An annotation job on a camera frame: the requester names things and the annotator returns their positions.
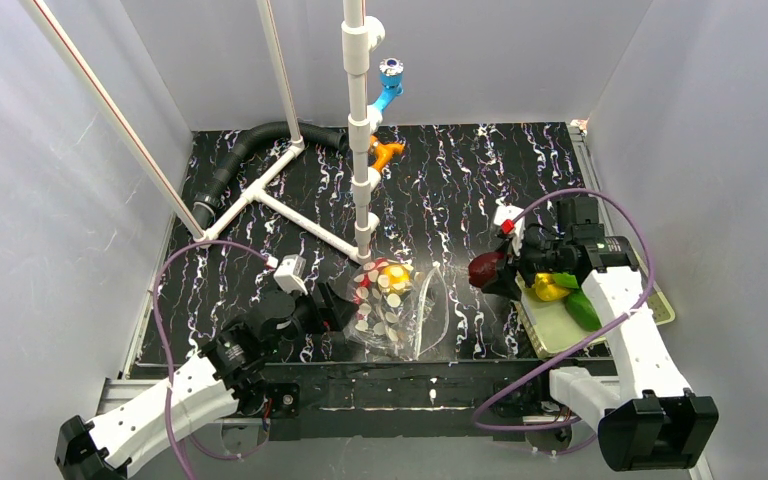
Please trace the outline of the yellow fake banana bunch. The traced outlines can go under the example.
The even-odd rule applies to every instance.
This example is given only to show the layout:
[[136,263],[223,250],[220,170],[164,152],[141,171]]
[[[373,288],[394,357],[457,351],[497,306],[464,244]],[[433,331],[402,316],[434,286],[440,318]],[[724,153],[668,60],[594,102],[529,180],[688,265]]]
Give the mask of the yellow fake banana bunch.
[[532,287],[536,297],[543,302],[554,302],[567,297],[571,290],[555,282],[550,273],[537,273]]

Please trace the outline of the fake dark red apple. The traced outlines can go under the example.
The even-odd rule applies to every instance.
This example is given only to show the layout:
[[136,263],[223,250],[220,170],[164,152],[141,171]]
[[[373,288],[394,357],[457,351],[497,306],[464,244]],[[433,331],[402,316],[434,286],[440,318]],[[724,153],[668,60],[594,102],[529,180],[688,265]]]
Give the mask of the fake dark red apple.
[[491,252],[475,257],[468,265],[468,279],[471,286],[484,289],[498,280],[499,263]]

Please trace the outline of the clear polka dot zip bag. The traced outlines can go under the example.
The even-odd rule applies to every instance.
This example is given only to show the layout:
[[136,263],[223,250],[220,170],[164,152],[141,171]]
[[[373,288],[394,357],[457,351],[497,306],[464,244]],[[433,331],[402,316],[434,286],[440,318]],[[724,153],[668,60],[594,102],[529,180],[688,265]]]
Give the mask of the clear polka dot zip bag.
[[[412,288],[402,295],[387,293],[379,285],[379,274],[389,264],[413,267]],[[448,286],[437,261],[416,266],[379,257],[352,273],[346,293],[359,309],[344,335],[386,359],[430,360],[452,327]]]

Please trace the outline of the fake green pepper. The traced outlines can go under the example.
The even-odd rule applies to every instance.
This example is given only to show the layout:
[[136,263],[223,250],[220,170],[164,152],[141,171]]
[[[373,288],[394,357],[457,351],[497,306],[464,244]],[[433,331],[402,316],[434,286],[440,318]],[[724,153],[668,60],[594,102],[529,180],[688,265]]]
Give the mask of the fake green pepper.
[[567,287],[571,293],[560,300],[570,317],[585,331],[595,332],[601,327],[599,317],[577,277],[569,273],[551,273],[556,283]]

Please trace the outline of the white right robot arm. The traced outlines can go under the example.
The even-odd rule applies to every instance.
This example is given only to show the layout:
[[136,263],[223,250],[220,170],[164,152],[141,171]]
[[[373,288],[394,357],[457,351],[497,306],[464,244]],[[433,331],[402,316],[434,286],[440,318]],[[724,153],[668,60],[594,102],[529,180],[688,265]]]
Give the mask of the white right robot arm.
[[719,420],[710,396],[696,394],[671,358],[648,299],[651,259],[607,233],[596,198],[576,189],[550,194],[557,232],[529,241],[525,210],[500,206],[493,223],[501,245],[469,265],[472,285],[509,299],[535,289],[541,274],[569,277],[596,330],[502,388],[492,404],[541,376],[550,397],[595,434],[603,460],[618,472],[697,466]]

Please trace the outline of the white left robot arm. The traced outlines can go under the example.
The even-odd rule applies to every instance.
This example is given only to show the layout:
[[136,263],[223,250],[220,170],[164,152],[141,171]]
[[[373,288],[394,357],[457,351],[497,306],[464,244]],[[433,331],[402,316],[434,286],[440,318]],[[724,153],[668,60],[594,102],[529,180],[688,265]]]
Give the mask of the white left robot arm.
[[295,416],[299,386],[267,382],[264,367],[282,342],[340,332],[367,310],[324,282],[311,294],[265,293],[167,379],[92,419],[66,420],[54,454],[60,474],[127,479],[167,448],[183,455],[184,439],[216,420],[241,413],[269,428]]

